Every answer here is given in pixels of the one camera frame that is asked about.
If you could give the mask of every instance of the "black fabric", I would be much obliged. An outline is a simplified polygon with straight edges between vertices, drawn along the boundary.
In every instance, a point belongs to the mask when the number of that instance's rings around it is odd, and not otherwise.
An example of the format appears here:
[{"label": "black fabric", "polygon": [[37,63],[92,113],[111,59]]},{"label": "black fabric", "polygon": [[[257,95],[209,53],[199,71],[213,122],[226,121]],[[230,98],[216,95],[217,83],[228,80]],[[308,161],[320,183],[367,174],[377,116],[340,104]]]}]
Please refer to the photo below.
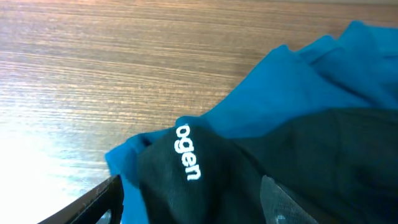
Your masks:
[{"label": "black fabric", "polygon": [[396,111],[329,110],[233,141],[189,128],[198,179],[187,179],[176,129],[138,155],[151,223],[265,223],[263,175],[339,222],[398,223]]}]

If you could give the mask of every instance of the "logo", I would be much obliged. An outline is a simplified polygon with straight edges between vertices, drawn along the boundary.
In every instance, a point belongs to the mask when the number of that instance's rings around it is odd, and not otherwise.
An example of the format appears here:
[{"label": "logo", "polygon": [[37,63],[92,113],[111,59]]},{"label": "logo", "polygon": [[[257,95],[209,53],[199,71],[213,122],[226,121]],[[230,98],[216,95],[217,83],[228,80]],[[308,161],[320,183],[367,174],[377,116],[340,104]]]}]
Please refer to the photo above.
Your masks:
[{"label": "logo", "polygon": [[197,180],[201,174],[199,165],[197,164],[197,157],[193,153],[193,142],[188,138],[190,132],[191,129],[187,124],[177,128],[175,133],[180,139],[174,142],[174,149],[177,153],[182,154],[181,161],[186,167],[187,180]]}]

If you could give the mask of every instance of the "blue cloth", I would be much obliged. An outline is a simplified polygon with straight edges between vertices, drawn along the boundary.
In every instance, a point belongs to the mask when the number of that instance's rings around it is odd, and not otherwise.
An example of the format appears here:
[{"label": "blue cloth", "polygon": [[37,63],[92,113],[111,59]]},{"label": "blue cloth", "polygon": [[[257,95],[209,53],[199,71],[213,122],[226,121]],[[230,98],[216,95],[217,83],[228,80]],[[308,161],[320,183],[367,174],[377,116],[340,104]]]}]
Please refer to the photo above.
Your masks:
[{"label": "blue cloth", "polygon": [[[176,126],[203,126],[224,138],[262,136],[294,117],[327,108],[398,109],[398,29],[352,22],[334,40],[324,36],[298,52],[271,51],[221,103]],[[136,156],[167,129],[142,133],[105,155],[111,174],[121,174],[124,224],[148,223],[137,189]]]}]

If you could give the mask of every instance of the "blue garment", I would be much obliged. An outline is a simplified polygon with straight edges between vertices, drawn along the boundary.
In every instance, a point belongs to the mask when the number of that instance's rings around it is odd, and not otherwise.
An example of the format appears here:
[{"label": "blue garment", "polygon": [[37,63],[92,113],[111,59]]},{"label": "blue garment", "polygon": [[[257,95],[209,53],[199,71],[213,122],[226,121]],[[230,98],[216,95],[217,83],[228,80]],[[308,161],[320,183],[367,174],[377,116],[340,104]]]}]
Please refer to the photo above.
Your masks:
[{"label": "blue garment", "polygon": [[[258,137],[294,117],[348,107],[398,109],[398,29],[353,22],[339,40],[327,35],[298,52],[282,45],[212,110],[183,116],[176,126],[195,124],[224,138]],[[138,134],[105,155],[111,174],[122,177],[124,224],[148,223],[135,161],[166,132]]]}]

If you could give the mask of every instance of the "wooden table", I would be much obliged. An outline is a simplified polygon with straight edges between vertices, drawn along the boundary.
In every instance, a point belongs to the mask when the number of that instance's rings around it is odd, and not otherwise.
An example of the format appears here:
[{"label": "wooden table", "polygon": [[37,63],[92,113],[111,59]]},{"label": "wooden table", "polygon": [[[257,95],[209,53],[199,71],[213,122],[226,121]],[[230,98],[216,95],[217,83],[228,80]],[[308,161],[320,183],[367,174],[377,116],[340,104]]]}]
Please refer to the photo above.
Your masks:
[{"label": "wooden table", "polygon": [[35,223],[107,178],[104,153],[201,114],[271,49],[398,26],[398,7],[256,0],[0,0],[1,205]]}]

